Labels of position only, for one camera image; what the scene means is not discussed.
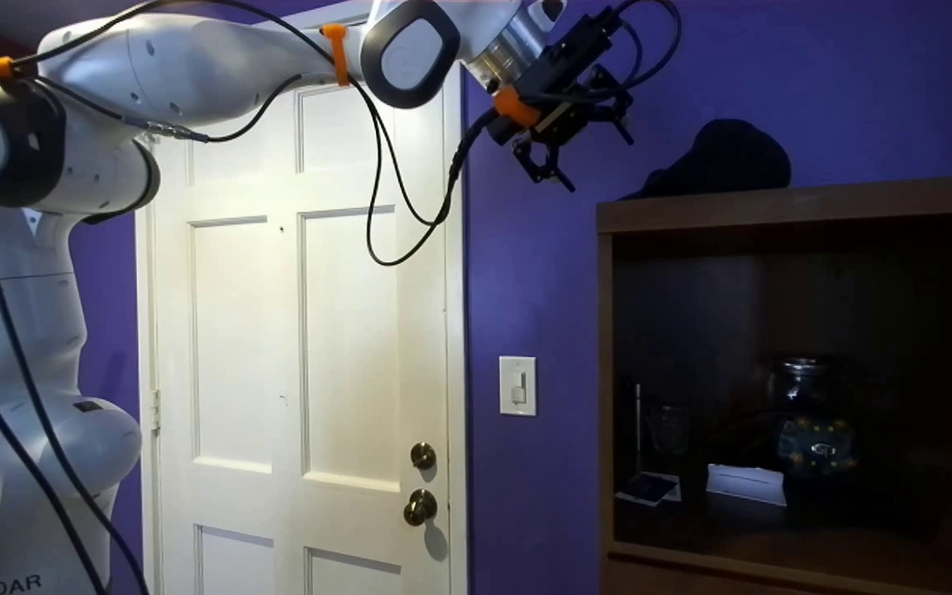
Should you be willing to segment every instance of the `white door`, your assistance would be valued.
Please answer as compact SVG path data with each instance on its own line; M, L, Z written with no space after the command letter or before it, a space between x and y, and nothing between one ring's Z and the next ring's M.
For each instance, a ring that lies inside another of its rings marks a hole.
M385 117L433 219L460 80ZM157 154L167 183L139 224L157 591L462 591L460 210L403 267L370 261L375 129L353 90L286 95L228 147ZM375 248L401 254L420 224L379 196ZM417 444L433 471L410 462ZM417 491L437 498L422 527L403 520Z

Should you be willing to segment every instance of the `robotic arm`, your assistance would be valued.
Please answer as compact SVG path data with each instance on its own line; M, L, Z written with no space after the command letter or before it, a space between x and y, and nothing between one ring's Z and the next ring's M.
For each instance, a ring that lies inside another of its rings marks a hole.
M105 591L108 581L118 537L105 517L136 468L139 428L81 394L85 324L71 233L157 200L144 134L203 141L191 127L330 83L420 106L462 63L492 95L484 120L492 140L513 141L537 183L571 185L558 149L584 122L622 129L632 102L635 80L597 68L626 6L582 17L558 44L550 36L565 0L376 0L353 30L302 28L311 12L254 11L265 25L248 28L157 6L52 30L36 55L0 61L0 591Z

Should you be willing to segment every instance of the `shelf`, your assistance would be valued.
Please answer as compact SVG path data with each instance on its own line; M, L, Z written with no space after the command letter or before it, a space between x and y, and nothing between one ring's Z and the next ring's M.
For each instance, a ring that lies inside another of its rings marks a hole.
M600 254L605 585L647 565L685 591L952 591L952 179L613 201ZM632 385L692 412L699 462L773 468L785 354L833 360L859 437L847 517L614 503Z

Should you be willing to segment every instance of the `purple wall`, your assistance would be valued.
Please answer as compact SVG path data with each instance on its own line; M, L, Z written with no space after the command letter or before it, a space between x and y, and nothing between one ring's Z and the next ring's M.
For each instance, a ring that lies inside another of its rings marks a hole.
M639 190L718 117L777 137L796 185L952 174L949 0L680 0L680 11L680 53L632 111L639 147L597 129L565 154L580 196L527 183L491 140L471 158L474 595L600 591L597 201ZM635 28L652 28L655 53L666 25L652 3L639 3ZM466 101L478 120L486 95L471 86ZM83 230L75 267L91 318L83 386L136 411L132 222ZM537 419L495 412L501 354L539 356ZM139 545L136 476L117 520Z

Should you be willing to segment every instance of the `light switch plate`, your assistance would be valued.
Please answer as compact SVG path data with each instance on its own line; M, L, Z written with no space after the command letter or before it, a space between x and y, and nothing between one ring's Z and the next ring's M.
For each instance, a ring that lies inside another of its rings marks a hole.
M537 356L501 356L501 412L504 417L539 412Z

